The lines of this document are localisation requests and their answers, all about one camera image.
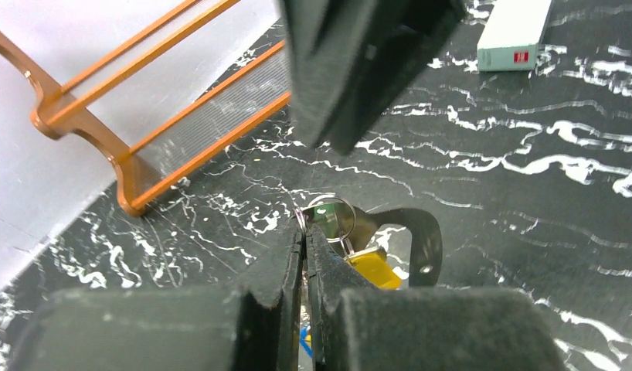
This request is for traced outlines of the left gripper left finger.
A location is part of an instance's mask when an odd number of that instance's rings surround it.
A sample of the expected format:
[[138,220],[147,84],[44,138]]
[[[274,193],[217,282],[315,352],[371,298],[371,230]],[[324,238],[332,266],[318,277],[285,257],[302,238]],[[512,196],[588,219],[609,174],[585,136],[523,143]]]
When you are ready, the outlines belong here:
[[295,370],[304,238],[290,221],[246,271],[177,288],[66,289],[28,321],[11,370]]

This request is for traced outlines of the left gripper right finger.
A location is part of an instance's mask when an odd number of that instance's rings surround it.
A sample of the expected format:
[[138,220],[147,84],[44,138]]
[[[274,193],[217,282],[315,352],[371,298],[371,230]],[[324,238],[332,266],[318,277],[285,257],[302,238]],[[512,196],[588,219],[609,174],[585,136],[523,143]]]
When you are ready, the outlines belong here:
[[562,370],[539,310],[501,288],[374,287],[313,228],[305,238],[317,370]]

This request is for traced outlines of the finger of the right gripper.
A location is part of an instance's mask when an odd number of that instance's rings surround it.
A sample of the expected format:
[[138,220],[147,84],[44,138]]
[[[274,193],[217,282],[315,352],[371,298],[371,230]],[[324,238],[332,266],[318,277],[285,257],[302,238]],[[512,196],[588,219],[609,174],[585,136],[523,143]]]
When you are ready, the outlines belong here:
[[462,23],[461,1],[283,1],[297,138],[349,154]]

